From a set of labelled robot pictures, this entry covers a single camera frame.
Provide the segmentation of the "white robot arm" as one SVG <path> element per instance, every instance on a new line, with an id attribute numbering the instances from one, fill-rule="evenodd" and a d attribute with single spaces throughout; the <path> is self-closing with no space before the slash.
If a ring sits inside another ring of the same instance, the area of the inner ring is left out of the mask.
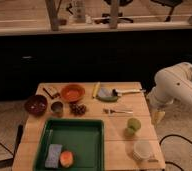
<path id="1" fill-rule="evenodd" d="M 165 116 L 164 107 L 175 99 L 192 107 L 192 64 L 181 62 L 159 70 L 154 77 L 155 86 L 146 98 L 151 107 L 151 120 L 157 125 Z"/>

